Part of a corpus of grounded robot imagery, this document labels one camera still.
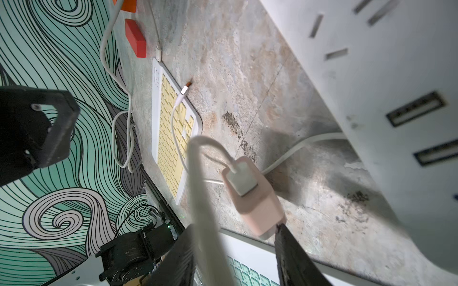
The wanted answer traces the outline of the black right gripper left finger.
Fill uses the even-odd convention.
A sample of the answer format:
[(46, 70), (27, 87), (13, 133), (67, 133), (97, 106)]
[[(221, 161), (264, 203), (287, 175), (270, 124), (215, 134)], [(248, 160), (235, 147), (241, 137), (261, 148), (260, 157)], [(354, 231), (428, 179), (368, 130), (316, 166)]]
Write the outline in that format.
[(145, 286), (192, 286), (196, 269), (194, 225), (180, 235), (163, 263), (146, 281)]

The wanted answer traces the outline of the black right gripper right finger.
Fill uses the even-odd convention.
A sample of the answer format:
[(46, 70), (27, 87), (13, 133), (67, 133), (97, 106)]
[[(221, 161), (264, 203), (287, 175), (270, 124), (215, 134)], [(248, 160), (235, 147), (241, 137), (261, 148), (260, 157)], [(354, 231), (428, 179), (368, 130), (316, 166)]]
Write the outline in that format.
[(276, 226), (275, 251), (281, 286), (331, 286), (285, 224)]

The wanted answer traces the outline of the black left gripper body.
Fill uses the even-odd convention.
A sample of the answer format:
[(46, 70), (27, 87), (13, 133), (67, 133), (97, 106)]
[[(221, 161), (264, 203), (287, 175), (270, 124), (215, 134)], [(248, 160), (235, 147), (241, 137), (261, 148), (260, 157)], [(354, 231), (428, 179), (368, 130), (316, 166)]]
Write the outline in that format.
[(67, 159), (79, 114), (68, 91), (1, 87), (1, 185)]

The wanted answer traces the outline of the pink charger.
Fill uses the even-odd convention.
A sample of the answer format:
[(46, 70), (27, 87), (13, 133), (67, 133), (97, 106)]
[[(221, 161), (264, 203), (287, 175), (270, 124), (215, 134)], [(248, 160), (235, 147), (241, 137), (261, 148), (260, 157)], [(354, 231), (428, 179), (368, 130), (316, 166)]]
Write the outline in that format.
[(221, 176), (237, 212), (255, 237), (267, 240), (275, 234), (276, 226), (286, 223), (272, 185), (249, 157), (238, 158), (234, 168), (225, 168)]

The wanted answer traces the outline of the white power strip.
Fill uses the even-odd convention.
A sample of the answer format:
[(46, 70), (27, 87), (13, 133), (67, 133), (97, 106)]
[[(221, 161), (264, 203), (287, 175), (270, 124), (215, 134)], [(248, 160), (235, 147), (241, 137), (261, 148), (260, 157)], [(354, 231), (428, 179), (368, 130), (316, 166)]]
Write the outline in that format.
[(263, 1), (421, 253), (458, 271), (456, 1)]

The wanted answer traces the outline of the red small box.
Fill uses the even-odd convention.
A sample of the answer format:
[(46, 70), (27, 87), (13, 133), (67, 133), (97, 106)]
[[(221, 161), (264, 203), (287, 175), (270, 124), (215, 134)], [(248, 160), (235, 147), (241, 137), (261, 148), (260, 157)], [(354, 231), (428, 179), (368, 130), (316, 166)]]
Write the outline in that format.
[(125, 19), (125, 36), (137, 58), (147, 57), (147, 42), (137, 22)]

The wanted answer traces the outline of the orange small box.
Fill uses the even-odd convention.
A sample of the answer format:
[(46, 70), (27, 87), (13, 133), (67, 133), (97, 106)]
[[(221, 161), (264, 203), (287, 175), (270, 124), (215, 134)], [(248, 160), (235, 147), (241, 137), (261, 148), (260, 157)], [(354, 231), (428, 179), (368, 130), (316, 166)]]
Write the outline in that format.
[(121, 10), (129, 13), (136, 13), (137, 0), (124, 0)]

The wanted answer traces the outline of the green wireless keyboard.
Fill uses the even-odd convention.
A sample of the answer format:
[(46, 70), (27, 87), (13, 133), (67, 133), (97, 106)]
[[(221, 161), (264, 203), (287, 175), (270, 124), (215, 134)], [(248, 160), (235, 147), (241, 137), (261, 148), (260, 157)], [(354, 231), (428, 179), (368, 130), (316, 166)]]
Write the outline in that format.
[[(225, 229), (219, 237), (227, 254), (236, 286), (278, 286), (275, 248), (253, 238)], [(317, 269), (334, 286), (375, 286), (376, 283), (349, 273), (315, 263)]]

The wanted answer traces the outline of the yellow wireless keyboard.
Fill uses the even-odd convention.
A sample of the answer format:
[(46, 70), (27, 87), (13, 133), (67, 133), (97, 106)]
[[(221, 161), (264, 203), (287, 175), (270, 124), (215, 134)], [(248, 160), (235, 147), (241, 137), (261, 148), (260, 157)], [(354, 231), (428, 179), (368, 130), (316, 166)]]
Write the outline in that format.
[(188, 98), (180, 102), (179, 87), (166, 66), (153, 59), (151, 93), (151, 154), (179, 205), (187, 181), (182, 160), (189, 139), (202, 133), (202, 120)]

